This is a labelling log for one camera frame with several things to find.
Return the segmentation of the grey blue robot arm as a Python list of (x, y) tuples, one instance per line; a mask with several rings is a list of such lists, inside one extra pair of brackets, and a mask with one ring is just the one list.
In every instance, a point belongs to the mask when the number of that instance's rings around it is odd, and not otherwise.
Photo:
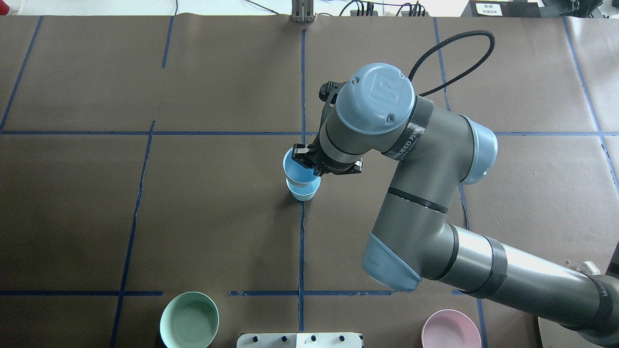
[(436, 106), (411, 76), (384, 62), (319, 88), (318, 134), (288, 158), (316, 178), (359, 174), (365, 155), (397, 165), (369, 233), (361, 267), (396, 291), (442, 282), (553, 321), (604, 348), (618, 346), (618, 272), (584, 275), (488, 235), (449, 223), (460, 188), (494, 165), (498, 139), (471, 117)]

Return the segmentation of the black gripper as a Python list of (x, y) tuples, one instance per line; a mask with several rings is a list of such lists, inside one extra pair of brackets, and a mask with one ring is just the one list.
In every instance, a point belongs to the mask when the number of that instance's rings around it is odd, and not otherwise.
[(315, 140), (311, 145), (293, 145), (292, 160), (312, 170), (316, 176), (362, 172), (363, 157), (342, 151), (330, 140)]

